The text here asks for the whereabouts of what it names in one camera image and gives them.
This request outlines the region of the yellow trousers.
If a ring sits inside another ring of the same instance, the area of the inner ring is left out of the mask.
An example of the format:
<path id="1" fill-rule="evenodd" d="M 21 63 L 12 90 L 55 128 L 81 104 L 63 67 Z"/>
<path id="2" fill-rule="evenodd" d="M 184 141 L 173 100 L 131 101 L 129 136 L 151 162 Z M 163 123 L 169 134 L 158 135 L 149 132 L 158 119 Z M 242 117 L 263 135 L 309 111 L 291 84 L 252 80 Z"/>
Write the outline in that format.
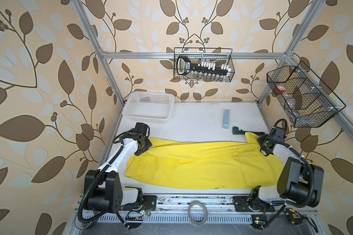
<path id="1" fill-rule="evenodd" d="M 177 142 L 151 138 L 152 147 L 133 155 L 125 177 L 181 190 L 239 190 L 274 186 L 284 163 L 264 156 L 258 136 L 245 134 L 246 142 Z"/>

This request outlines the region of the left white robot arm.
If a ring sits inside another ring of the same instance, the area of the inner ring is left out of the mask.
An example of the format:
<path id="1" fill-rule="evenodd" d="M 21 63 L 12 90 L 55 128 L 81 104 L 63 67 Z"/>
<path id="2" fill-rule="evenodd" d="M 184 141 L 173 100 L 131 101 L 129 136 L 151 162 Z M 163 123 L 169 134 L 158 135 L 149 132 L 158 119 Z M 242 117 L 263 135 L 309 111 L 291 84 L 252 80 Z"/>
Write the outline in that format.
<path id="1" fill-rule="evenodd" d="M 146 209 L 141 188 L 122 187 L 120 170 L 126 160 L 138 157 L 152 147 L 149 140 L 150 127 L 142 122 L 114 137 L 112 144 L 117 147 L 107 161 L 98 169 L 89 170 L 84 178 L 84 194 L 77 211 L 77 219 L 82 224 L 98 220 L 106 213 L 114 213 L 129 227 L 119 215 L 119 210 L 130 211 Z"/>

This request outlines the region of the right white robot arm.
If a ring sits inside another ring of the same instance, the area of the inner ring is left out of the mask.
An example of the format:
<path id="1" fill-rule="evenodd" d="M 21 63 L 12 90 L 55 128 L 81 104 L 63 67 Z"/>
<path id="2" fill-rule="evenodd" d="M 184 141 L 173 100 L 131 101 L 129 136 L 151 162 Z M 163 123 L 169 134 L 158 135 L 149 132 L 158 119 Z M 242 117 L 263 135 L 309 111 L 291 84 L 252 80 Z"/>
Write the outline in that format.
<path id="1" fill-rule="evenodd" d="M 269 134 L 258 138 L 260 151 L 265 156 L 274 155 L 283 163 L 276 185 L 256 186 L 246 199 L 252 211 L 267 210 L 276 205 L 291 205 L 297 208 L 318 206 L 323 186 L 324 170 L 309 161 L 287 144 L 287 127 L 279 127 L 286 119 L 276 121 Z"/>

